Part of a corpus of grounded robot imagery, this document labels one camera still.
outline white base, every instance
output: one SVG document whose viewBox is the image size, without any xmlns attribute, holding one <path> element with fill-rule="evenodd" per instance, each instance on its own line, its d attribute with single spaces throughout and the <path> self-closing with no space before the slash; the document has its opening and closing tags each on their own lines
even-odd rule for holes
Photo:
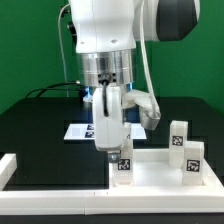
<svg viewBox="0 0 224 224">
<path fill-rule="evenodd" d="M 169 167 L 168 149 L 134 150 L 134 161 L 131 187 L 0 192 L 0 214 L 224 212 L 223 186 L 206 161 L 203 186 L 181 186 L 181 169 Z"/>
</svg>

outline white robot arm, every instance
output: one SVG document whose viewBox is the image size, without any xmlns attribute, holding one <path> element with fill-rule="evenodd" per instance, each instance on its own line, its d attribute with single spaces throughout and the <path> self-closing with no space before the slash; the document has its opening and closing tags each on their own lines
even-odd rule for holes
<svg viewBox="0 0 224 224">
<path fill-rule="evenodd" d="M 143 44 L 144 39 L 183 39 L 197 24 L 199 0 L 69 0 L 69 3 L 77 32 L 81 73 L 85 85 L 96 88 L 93 94 L 96 148 L 119 153 L 124 141 L 122 109 L 138 104 L 144 128 L 155 129 L 160 119 L 152 85 L 148 84 L 150 94 L 126 91 L 126 85 L 135 80 L 135 41 L 141 39 Z M 143 29 L 140 31 L 143 21 L 145 33 Z"/>
</svg>

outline black cable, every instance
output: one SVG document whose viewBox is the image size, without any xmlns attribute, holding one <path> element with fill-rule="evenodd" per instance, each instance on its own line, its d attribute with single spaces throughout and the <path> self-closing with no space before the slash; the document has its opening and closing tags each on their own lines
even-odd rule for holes
<svg viewBox="0 0 224 224">
<path fill-rule="evenodd" d="M 27 93 L 27 95 L 25 96 L 25 99 L 28 98 L 32 93 L 37 92 L 37 91 L 48 91 L 48 90 L 54 90 L 54 91 L 77 91 L 77 89 L 54 89 L 54 88 L 40 88 L 40 89 L 34 89 L 32 91 L 30 91 L 29 93 Z"/>
<path fill-rule="evenodd" d="M 43 90 L 40 91 L 37 94 L 36 97 L 42 96 L 46 91 L 48 91 L 51 88 L 60 87 L 60 86 L 68 86 L 68 85 L 76 85 L 76 86 L 84 87 L 83 85 L 77 84 L 76 82 L 62 82 L 62 83 L 57 83 L 57 84 L 53 84 L 53 85 L 47 86 L 46 88 L 43 88 Z"/>
<path fill-rule="evenodd" d="M 103 81 L 103 113 L 105 117 L 109 117 L 108 108 L 107 108 L 107 81 Z"/>
</svg>

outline green wall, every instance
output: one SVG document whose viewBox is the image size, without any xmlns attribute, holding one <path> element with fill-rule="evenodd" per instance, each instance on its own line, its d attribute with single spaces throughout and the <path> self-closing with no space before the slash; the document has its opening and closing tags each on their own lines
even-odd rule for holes
<svg viewBox="0 0 224 224">
<path fill-rule="evenodd" d="M 63 82 L 57 18 L 66 0 L 0 1 L 0 113 L 27 92 Z M 158 96 L 194 96 L 224 114 L 224 1 L 201 0 L 195 30 L 181 42 L 148 43 Z M 70 80 L 78 79 L 71 37 L 63 19 Z M 136 87 L 145 89 L 140 49 Z"/>
</svg>

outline cable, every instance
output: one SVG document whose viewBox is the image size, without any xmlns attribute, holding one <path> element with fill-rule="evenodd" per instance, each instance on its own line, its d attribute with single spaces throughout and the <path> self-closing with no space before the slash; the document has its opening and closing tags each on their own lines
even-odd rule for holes
<svg viewBox="0 0 224 224">
<path fill-rule="evenodd" d="M 58 35 L 59 35 L 59 42 L 60 42 L 60 49 L 61 49 L 61 57 L 62 57 L 62 63 L 63 63 L 63 70 L 64 70 L 64 79 L 65 82 L 68 82 L 68 76 L 67 76 L 67 69 L 66 69 L 66 62 L 65 62 L 65 54 L 64 54 L 64 48 L 63 48 L 63 41 L 62 41 L 62 34 L 61 34 L 61 16 L 64 10 L 70 6 L 70 4 L 65 5 L 58 16 Z"/>
<path fill-rule="evenodd" d="M 153 86 L 152 86 L 152 81 L 150 78 L 150 71 L 149 71 L 149 65 L 148 65 L 148 60 L 147 60 L 147 53 L 145 49 L 145 34 L 144 34 L 144 22 L 143 22 L 143 15 L 144 15 L 144 4 L 145 0 L 142 0 L 142 5 L 141 5 L 141 14 L 140 14 L 140 39 L 141 39 L 141 50 L 142 50 L 142 59 L 143 59 L 143 65 L 144 65 L 144 72 L 145 72 L 145 79 L 149 91 L 149 97 L 152 102 L 152 116 L 156 117 L 156 107 L 158 107 L 158 103 L 156 101 L 154 91 L 153 91 Z"/>
<path fill-rule="evenodd" d="M 34 89 L 30 91 L 26 96 L 25 99 L 28 98 L 32 93 L 37 92 L 37 91 L 48 91 L 48 90 L 54 90 L 54 91 L 77 91 L 77 89 L 53 89 L 53 88 L 40 88 L 40 89 Z"/>
<path fill-rule="evenodd" d="M 107 108 L 107 81 L 103 81 L 103 113 L 105 117 L 109 117 L 108 108 Z"/>
<path fill-rule="evenodd" d="M 56 84 L 53 84 L 53 85 L 50 85 L 50 86 L 47 86 L 46 88 L 44 88 L 41 92 L 39 92 L 37 94 L 36 97 L 40 97 L 42 94 L 44 94 L 48 90 L 48 88 L 50 89 L 50 88 L 61 87 L 61 86 L 69 86 L 69 85 L 76 85 L 76 86 L 84 87 L 81 84 L 77 84 L 77 82 L 62 82 L 62 83 L 56 83 Z"/>
</svg>

